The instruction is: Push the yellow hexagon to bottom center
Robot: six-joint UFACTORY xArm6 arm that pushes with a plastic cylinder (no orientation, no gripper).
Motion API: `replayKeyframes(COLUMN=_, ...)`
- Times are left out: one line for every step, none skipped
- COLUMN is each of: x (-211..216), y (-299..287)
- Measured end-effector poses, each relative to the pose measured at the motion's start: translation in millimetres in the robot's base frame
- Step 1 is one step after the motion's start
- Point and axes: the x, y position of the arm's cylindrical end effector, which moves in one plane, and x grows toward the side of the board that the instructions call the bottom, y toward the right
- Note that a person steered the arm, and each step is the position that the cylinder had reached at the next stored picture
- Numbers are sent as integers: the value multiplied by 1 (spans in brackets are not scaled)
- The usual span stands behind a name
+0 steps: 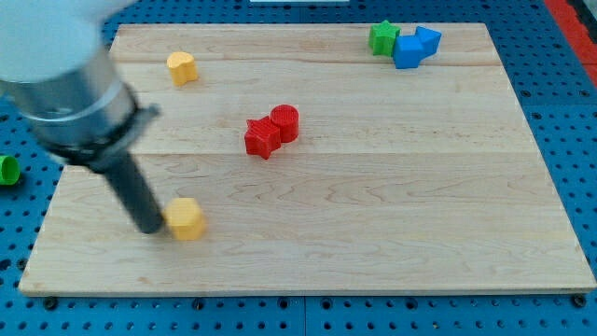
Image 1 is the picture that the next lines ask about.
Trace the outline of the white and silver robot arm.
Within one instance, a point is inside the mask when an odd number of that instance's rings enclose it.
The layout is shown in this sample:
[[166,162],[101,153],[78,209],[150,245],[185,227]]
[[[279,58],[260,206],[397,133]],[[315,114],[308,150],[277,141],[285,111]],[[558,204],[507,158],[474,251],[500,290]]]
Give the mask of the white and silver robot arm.
[[104,45],[103,23],[132,0],[4,1],[1,92],[51,155],[103,175],[139,231],[164,225],[129,148],[159,114],[140,106]]

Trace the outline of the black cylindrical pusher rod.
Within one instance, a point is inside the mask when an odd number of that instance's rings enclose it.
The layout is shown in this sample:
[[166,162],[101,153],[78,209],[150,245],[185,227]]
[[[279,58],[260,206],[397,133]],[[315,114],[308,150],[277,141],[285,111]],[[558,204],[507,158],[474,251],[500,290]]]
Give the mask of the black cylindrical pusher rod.
[[140,232],[152,234],[162,229],[160,206],[129,152],[117,156],[104,177]]

